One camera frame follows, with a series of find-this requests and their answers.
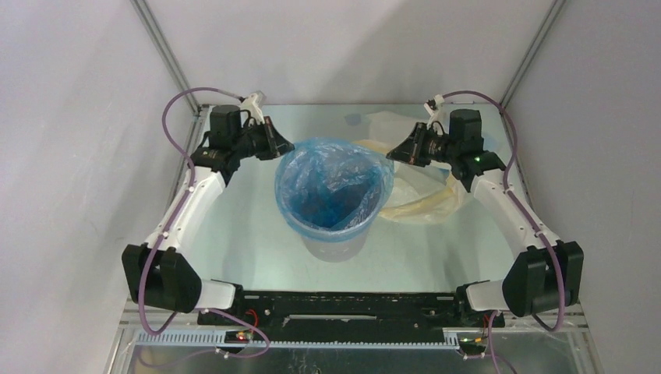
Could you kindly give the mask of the yellowish translucent trash bag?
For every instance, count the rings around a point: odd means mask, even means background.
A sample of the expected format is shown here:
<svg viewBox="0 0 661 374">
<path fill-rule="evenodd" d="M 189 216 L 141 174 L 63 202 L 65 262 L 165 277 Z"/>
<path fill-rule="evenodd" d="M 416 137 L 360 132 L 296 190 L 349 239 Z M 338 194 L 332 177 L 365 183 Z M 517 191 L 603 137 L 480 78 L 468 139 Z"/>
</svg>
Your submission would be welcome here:
<svg viewBox="0 0 661 374">
<path fill-rule="evenodd" d="M 420 121 L 391 111 L 360 115 L 358 120 L 368 135 L 356 143 L 383 155 Z M 379 216 L 403 224 L 441 224 L 461 208 L 465 195 L 448 166 L 433 162 L 421 168 L 395 161 L 393 188 Z"/>
</svg>

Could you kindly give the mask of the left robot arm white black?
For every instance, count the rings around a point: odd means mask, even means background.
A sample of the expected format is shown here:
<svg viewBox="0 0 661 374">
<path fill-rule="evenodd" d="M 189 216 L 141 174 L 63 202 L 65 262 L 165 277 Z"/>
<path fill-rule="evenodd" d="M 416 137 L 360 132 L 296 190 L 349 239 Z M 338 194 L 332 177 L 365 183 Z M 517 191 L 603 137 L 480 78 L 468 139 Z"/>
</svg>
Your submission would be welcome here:
<svg viewBox="0 0 661 374">
<path fill-rule="evenodd" d="M 203 273 L 193 258 L 195 237 L 242 160 L 273 160 L 294 146 L 255 104 L 212 106 L 205 121 L 210 126 L 204 134 L 208 143 L 192 152 L 166 214 L 144 243 L 126 246 L 122 265 L 136 304 L 182 313 L 216 309 L 233 325 L 245 318 L 246 303 L 235 296 L 237 285 Z"/>
</svg>

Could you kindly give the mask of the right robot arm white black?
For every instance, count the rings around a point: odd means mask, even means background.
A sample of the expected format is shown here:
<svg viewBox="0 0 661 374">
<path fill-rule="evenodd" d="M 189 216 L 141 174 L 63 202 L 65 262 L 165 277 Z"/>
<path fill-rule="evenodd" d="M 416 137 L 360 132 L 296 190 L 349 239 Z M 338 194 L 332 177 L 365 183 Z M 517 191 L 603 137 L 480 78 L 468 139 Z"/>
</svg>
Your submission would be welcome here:
<svg viewBox="0 0 661 374">
<path fill-rule="evenodd" d="M 464 287 L 465 297 L 453 305 L 454 318 L 472 326 L 485 311 L 509 311 L 517 317 L 559 312 L 579 299 L 584 252 L 577 242 L 565 242 L 519 199 L 506 179 L 506 165 L 484 147 L 479 111 L 456 109 L 447 131 L 436 129 L 438 115 L 418 122 L 387 158 L 416 167 L 432 162 L 449 164 L 466 192 L 491 214 L 514 254 L 503 280 Z"/>
</svg>

